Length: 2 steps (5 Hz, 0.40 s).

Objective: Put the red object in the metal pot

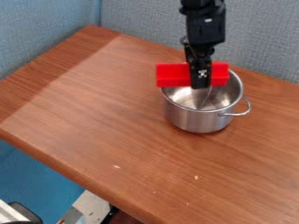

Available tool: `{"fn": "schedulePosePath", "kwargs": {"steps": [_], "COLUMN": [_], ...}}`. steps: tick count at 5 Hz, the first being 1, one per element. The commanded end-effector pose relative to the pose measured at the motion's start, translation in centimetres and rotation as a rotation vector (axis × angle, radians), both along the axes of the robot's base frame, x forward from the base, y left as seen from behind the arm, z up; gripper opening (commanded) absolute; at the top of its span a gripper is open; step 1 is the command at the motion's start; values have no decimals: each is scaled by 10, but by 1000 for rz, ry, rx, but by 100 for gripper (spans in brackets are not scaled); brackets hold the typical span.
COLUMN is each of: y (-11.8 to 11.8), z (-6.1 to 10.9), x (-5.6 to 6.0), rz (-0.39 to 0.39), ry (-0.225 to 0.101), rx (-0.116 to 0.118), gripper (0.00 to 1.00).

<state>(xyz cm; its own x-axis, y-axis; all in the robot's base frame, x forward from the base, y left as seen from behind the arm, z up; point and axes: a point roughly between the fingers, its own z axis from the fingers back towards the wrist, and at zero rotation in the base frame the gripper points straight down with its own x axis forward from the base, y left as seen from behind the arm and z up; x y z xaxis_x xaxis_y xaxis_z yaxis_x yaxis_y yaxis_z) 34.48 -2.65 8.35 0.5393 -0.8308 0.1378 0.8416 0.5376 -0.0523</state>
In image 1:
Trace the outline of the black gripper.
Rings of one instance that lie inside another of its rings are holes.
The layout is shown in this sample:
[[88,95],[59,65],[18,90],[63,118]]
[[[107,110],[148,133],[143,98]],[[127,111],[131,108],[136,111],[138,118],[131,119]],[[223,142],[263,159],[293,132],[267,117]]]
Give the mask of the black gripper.
[[224,0],[180,0],[186,16],[186,59],[190,63],[191,88],[211,86],[211,55],[226,41]]

